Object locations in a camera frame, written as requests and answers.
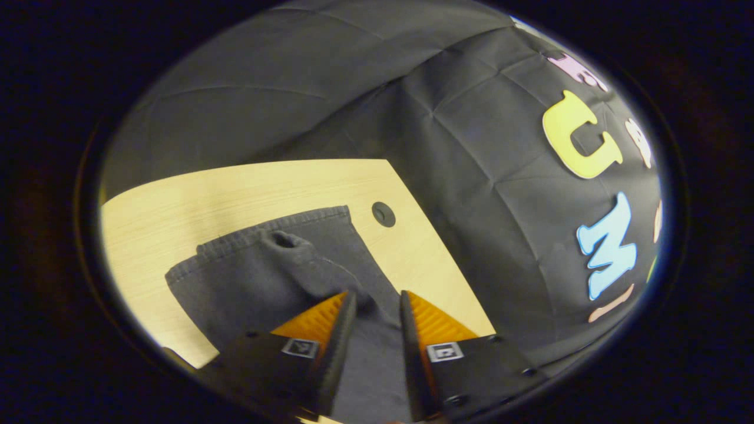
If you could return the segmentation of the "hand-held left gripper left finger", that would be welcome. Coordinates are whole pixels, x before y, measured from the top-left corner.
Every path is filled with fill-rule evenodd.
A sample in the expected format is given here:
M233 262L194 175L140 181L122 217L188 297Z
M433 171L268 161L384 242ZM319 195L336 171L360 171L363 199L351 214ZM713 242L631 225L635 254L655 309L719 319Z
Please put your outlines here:
M244 332L196 376L272 419L315 420L332 412L355 320L355 294L338 293L270 332Z

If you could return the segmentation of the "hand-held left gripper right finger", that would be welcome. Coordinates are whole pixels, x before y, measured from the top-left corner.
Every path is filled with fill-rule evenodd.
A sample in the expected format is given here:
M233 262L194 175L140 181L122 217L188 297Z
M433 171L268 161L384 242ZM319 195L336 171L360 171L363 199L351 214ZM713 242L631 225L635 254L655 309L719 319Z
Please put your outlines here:
M479 336L416 293L401 292L399 317L415 422L492 422L546 383L506 338Z

